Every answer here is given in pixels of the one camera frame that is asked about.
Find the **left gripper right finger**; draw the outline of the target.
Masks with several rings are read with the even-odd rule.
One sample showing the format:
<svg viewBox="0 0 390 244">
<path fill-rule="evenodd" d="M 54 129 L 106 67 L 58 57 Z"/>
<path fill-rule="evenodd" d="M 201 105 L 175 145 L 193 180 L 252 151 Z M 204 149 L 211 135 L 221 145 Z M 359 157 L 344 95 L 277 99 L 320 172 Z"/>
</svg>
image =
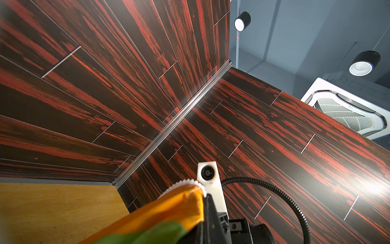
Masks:
<svg viewBox="0 0 390 244">
<path fill-rule="evenodd" d="M 204 199 L 203 244 L 231 244 L 229 218 L 218 212 L 211 194 Z"/>
</svg>

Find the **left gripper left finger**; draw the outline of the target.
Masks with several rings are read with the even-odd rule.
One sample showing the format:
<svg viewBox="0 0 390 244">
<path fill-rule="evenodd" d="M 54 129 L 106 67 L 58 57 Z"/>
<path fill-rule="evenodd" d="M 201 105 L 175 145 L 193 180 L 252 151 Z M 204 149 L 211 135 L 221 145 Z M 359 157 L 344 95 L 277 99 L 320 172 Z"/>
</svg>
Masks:
<svg viewBox="0 0 390 244">
<path fill-rule="evenodd" d="M 178 241 L 178 244 L 203 244 L 204 222 L 200 222 L 186 236 Z"/>
</svg>

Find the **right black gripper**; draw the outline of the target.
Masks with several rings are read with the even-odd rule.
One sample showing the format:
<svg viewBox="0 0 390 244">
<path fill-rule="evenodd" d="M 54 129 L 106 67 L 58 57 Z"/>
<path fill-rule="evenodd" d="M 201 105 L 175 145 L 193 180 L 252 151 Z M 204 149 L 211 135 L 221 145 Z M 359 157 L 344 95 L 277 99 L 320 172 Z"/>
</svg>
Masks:
<svg viewBox="0 0 390 244">
<path fill-rule="evenodd" d="M 276 244 L 266 224 L 251 225 L 247 219 L 229 219 L 226 212 L 218 217 L 228 244 Z"/>
</svg>

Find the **colourful rainbow kids jacket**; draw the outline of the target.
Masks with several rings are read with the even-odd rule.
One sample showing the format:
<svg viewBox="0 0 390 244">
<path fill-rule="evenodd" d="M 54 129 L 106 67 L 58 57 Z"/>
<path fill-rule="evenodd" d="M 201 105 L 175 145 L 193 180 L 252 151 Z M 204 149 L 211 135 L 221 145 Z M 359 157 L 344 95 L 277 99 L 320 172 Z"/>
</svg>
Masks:
<svg viewBox="0 0 390 244">
<path fill-rule="evenodd" d="M 205 188 L 196 180 L 182 180 L 155 201 L 142 206 L 83 244 L 176 244 L 204 221 Z"/>
</svg>

